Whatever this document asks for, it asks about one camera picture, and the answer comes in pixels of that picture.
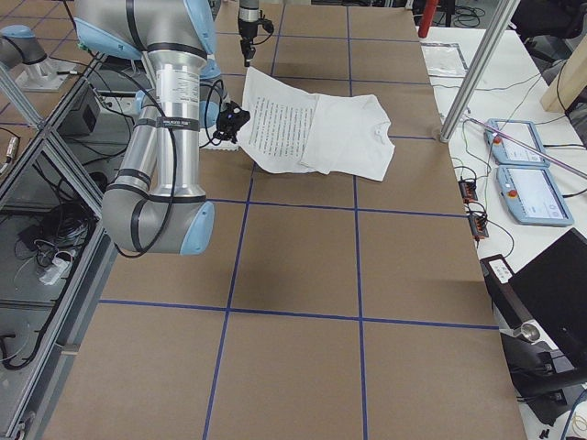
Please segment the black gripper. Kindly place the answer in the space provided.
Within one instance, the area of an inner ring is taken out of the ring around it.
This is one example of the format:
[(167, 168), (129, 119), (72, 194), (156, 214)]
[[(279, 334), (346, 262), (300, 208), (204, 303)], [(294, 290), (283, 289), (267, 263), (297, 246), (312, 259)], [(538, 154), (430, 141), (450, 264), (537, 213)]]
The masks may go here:
[(238, 20), (238, 33), (240, 35), (240, 47), (243, 55), (244, 67), (250, 66), (250, 59), (254, 58), (256, 49), (253, 40), (258, 35), (258, 21)]

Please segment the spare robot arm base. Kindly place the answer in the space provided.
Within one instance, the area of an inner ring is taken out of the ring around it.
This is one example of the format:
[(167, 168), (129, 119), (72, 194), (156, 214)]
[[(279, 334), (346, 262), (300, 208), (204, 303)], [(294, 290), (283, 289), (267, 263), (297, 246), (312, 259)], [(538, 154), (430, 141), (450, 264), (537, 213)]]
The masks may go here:
[(77, 71), (75, 62), (51, 58), (25, 25), (1, 29), (1, 65), (8, 71), (19, 65), (24, 67), (16, 83), (25, 92), (57, 92)]

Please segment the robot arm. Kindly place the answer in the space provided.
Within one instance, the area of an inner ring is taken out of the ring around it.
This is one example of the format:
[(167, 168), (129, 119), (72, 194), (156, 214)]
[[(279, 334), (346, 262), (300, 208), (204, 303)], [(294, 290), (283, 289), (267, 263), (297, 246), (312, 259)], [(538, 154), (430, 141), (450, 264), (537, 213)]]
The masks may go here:
[(258, 36), (261, 25), (260, 2), (258, 0), (238, 1), (238, 33), (240, 36), (240, 48), (245, 67), (249, 67), (256, 49), (254, 39)]
[(145, 61), (144, 94), (121, 167), (105, 190), (102, 219), (120, 248), (198, 255), (215, 207), (198, 183), (200, 77), (216, 49), (206, 1), (79, 1), (74, 21), (89, 50)]

